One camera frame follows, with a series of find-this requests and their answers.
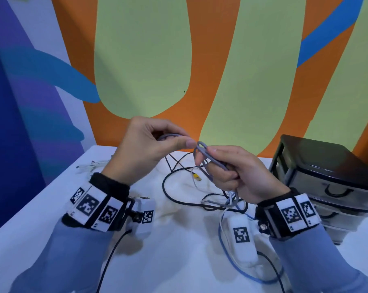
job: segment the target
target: sleeve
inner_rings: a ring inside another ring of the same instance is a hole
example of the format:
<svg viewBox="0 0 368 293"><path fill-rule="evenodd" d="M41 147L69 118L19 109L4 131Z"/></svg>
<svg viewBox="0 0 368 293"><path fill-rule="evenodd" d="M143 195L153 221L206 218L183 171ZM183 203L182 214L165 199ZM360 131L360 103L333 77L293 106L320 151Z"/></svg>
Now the sleeve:
<svg viewBox="0 0 368 293"><path fill-rule="evenodd" d="M95 293L113 232L56 224L44 250L10 293Z"/></svg>
<svg viewBox="0 0 368 293"><path fill-rule="evenodd" d="M270 242L294 292L368 293L368 277L345 261L321 224Z"/></svg>

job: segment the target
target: blue cable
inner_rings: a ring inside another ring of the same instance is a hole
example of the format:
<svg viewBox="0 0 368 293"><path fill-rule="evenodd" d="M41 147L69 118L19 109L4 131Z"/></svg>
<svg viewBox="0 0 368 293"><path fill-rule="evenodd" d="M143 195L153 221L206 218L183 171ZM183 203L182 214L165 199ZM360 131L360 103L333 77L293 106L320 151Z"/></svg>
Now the blue cable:
<svg viewBox="0 0 368 293"><path fill-rule="evenodd" d="M244 214L247 217L249 217L250 219L254 220L254 218L252 216L250 216L250 215L248 215L246 213L244 213ZM274 279L271 279L269 281L258 279L256 277L253 277L253 276L248 275L245 271L241 270L238 266L236 266L235 263L234 263L234 261L231 259L229 253L226 250L226 247L225 247L225 244L223 243L222 236L220 235L220 232L221 232L221 228L220 228L220 225L219 225L218 226L218 237L219 237L220 244L222 245L223 251L225 251L225 254L226 254L227 259L229 259L231 265L236 269L236 271L238 271L244 277L247 277L248 279L251 279L252 281L255 281L255 282L260 283L260 284L272 285L272 284L275 284L275 283L279 282L278 277L276 277ZM283 274L284 274L284 267L282 266L281 267L281 271L279 272L279 276L282 277Z"/></svg>

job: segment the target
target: right hand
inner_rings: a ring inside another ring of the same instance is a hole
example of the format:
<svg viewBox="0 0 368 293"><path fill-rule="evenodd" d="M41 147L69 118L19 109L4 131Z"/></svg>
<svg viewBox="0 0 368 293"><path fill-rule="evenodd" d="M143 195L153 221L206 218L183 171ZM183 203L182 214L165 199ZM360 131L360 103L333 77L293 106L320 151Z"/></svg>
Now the right hand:
<svg viewBox="0 0 368 293"><path fill-rule="evenodd" d="M248 203L257 204L290 192L257 156L242 147L208 146L207 152L215 159L227 162L230 169L225 171L213 162L208 163L206 169L214 177L215 186L225 191L237 190ZM199 166L204 159L205 156L197 151L195 164Z"/></svg>

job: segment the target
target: qr-like marker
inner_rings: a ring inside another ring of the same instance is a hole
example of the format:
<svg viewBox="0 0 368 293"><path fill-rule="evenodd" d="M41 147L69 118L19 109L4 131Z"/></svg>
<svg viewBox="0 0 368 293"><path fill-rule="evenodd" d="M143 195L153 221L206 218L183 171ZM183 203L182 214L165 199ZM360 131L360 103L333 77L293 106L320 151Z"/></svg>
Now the qr-like marker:
<svg viewBox="0 0 368 293"><path fill-rule="evenodd" d="M76 209L84 213L86 216L90 216L93 213L93 210L99 205L99 203L100 202L93 196L86 194L84 198L80 201Z"/></svg>
<svg viewBox="0 0 368 293"><path fill-rule="evenodd" d="M150 223L153 220L153 213L154 211L145 211L143 213L142 224Z"/></svg>
<svg viewBox="0 0 368 293"><path fill-rule="evenodd" d="M309 201L301 202L301 206L302 206L303 212L304 212L304 214L306 215L307 218L315 215L315 211L313 209L313 206L311 205L311 203Z"/></svg>
<svg viewBox="0 0 368 293"><path fill-rule="evenodd" d="M118 209L107 206L103 213L101 214L99 221L105 222L107 224L110 224L112 220L115 218L115 215L118 213Z"/></svg>
<svg viewBox="0 0 368 293"><path fill-rule="evenodd" d="M294 223L296 221L302 220L302 217L298 213L295 206L288 207L281 210L281 213L283 214L285 220L288 224Z"/></svg>
<svg viewBox="0 0 368 293"><path fill-rule="evenodd" d="M73 194L73 196L70 198L70 202L72 204L75 204L76 201L85 193L85 190L81 187L78 188L78 190Z"/></svg>
<svg viewBox="0 0 368 293"><path fill-rule="evenodd" d="M233 228L233 231L236 243L246 243L250 241L248 229L245 226Z"/></svg>

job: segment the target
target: fingernail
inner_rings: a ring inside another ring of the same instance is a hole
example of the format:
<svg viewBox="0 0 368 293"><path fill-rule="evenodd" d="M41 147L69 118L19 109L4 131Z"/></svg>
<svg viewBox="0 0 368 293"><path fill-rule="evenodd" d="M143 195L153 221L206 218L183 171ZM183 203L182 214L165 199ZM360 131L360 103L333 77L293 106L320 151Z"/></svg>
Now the fingernail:
<svg viewBox="0 0 368 293"><path fill-rule="evenodd" d="M187 149L192 149L192 148L195 148L196 147L196 141L195 140L187 140L186 142L186 148Z"/></svg>

